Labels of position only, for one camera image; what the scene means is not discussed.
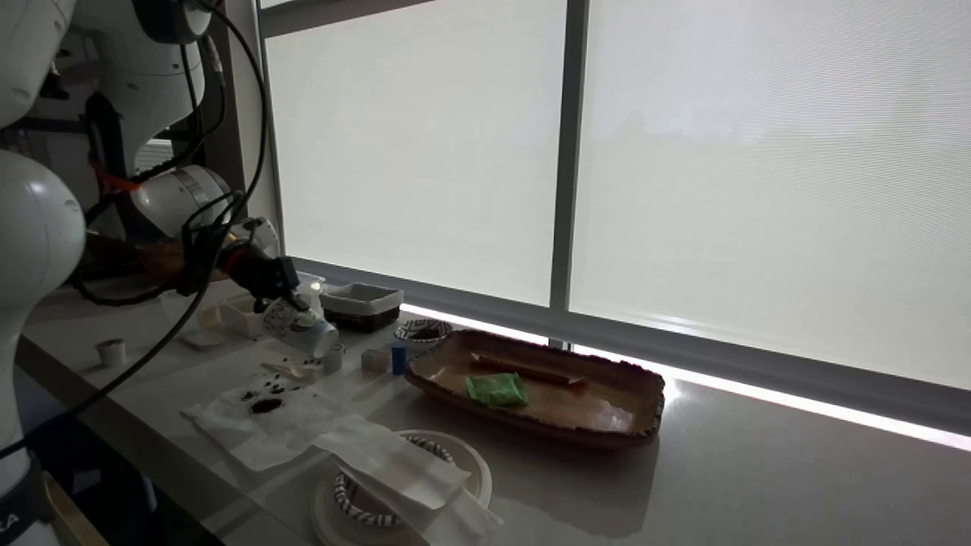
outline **white container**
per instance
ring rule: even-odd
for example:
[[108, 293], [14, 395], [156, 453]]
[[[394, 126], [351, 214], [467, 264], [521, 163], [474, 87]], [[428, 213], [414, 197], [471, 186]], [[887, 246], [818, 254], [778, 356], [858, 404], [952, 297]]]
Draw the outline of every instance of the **white container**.
[[238, 332], [246, 339], [260, 339], [263, 338], [263, 314], [253, 309], [249, 293], [238, 293], [222, 303], [222, 322], [229, 332]]
[[324, 284], [318, 300], [329, 313], [329, 322], [355, 332], [375, 332], [393, 325], [400, 309], [400, 290], [375, 284]]

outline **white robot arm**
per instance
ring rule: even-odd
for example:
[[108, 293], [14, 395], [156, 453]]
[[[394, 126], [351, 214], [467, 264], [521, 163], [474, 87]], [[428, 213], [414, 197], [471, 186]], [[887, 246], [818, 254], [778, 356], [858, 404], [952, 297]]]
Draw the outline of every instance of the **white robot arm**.
[[[0, 2], [0, 126], [19, 120], [36, 101], [74, 15], [74, 0]], [[0, 152], [0, 442], [22, 438], [12, 357], [26, 313], [59, 287], [84, 246], [84, 214], [68, 186], [42, 163]], [[24, 506], [30, 457], [0, 460], [0, 543], [59, 543], [53, 525]]]
[[[190, 115], [179, 40], [208, 31], [209, 15], [171, 0], [0, 0], [0, 126], [14, 124], [36, 101], [68, 26], [90, 31], [101, 44], [101, 94], [115, 113], [111, 170], [135, 174], [145, 139]], [[202, 94], [197, 44], [186, 44], [189, 72]], [[219, 175], [190, 168], [144, 197], [144, 209], [173, 230], [197, 203], [225, 190]], [[30, 309], [59, 287], [84, 250], [84, 214], [70, 189], [42, 163], [0, 152], [0, 449], [22, 441], [12, 391], [14, 347]], [[26, 506], [30, 457], [0, 457], [0, 543], [59, 543], [53, 525]]]

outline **white roller blind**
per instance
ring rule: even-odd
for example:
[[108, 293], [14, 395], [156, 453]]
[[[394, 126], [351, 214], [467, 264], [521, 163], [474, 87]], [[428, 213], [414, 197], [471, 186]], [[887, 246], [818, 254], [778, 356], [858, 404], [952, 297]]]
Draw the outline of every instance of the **white roller blind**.
[[266, 41], [292, 254], [547, 303], [564, 0]]
[[971, 2], [595, 0], [580, 313], [971, 388]]

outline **tabletop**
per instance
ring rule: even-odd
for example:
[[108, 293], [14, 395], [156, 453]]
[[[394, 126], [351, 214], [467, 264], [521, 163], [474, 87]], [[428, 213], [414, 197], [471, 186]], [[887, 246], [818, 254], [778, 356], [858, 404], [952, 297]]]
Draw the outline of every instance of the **tabletop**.
[[[19, 363], [65, 404], [119, 369], [96, 368], [108, 338], [145, 350], [162, 303], [103, 309], [59, 290], [30, 319]], [[342, 335], [335, 396], [388, 428], [431, 428], [467, 441], [493, 466], [489, 543], [661, 543], [661, 546], [892, 546], [971, 543], [971, 455], [851, 423], [680, 382], [652, 442], [615, 455], [536, 441], [436, 407], [400, 375], [358, 369], [393, 332]], [[249, 474], [199, 438], [182, 408], [260, 375], [277, 339], [219, 350], [173, 344], [83, 423], [225, 543], [317, 543], [312, 476], [321, 455]]]

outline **wooden plate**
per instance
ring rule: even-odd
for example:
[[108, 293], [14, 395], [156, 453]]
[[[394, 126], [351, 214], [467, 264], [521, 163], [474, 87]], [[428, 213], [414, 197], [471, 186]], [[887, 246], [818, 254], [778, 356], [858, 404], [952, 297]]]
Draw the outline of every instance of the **wooden plate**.
[[[463, 378], [486, 373], [520, 373], [529, 404], [496, 408], [471, 400]], [[650, 441], [664, 411], [660, 373], [482, 332], [453, 335], [436, 352], [417, 357], [408, 378], [433, 400], [482, 418], [598, 449], [628, 449]]]

